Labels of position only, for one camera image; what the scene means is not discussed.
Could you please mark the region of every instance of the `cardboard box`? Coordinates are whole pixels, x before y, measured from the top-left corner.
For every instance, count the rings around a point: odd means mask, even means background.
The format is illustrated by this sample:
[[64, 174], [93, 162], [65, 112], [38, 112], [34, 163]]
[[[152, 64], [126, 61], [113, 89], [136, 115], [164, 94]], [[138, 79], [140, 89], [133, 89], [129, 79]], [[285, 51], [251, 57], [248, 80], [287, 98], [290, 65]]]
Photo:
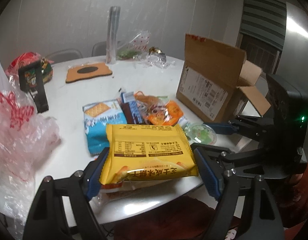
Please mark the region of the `cardboard box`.
[[186, 34], [176, 97], [204, 122], [226, 122], [249, 100], [262, 116], [270, 104], [255, 87], [262, 70], [236, 47]]

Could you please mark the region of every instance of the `cracker image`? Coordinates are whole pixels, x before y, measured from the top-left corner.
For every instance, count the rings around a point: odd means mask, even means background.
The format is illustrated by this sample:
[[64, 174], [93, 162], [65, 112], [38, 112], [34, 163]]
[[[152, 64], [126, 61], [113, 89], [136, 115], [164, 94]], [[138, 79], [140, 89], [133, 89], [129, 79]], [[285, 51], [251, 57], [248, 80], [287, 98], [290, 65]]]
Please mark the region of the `cracker image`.
[[93, 106], [90, 109], [87, 109], [84, 113], [89, 115], [90, 117], [97, 117], [100, 114], [106, 112], [107, 110], [111, 109], [108, 105], [104, 104], [104, 103], [99, 103], [95, 106]]

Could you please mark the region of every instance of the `cardboard box flap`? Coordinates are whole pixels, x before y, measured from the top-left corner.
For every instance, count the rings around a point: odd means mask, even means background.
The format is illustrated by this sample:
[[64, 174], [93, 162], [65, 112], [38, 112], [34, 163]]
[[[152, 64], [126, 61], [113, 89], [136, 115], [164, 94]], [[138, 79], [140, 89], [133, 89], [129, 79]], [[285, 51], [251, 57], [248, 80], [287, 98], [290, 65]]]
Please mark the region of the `cardboard box flap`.
[[261, 73], [260, 67], [246, 60], [242, 66], [237, 86], [254, 86]]
[[238, 87], [243, 94], [248, 98], [251, 104], [255, 107], [260, 116], [263, 116], [270, 108], [270, 103], [266, 98], [258, 91], [255, 86]]
[[244, 60], [244, 50], [186, 34], [185, 64], [223, 88], [237, 86]]

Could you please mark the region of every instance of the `wooden coaster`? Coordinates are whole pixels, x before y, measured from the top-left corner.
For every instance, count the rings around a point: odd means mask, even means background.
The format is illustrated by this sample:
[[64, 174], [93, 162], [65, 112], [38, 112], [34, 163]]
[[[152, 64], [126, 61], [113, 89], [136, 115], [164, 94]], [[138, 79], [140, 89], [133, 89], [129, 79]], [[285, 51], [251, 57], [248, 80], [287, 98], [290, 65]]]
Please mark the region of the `wooden coaster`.
[[66, 83], [72, 83], [75, 81], [90, 79], [100, 76], [109, 76], [111, 74], [113, 74], [113, 72], [103, 62], [77, 66], [68, 69]]

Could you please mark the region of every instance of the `blue cracker packet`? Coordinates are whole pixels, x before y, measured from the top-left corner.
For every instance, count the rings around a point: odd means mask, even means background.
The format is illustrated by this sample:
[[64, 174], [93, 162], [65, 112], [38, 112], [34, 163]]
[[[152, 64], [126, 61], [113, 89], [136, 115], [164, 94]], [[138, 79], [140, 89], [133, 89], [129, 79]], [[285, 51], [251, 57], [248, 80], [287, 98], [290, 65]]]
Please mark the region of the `blue cracker packet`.
[[92, 155], [109, 147], [106, 136], [106, 124], [127, 124], [118, 101], [108, 100], [83, 106], [85, 133], [88, 150]]

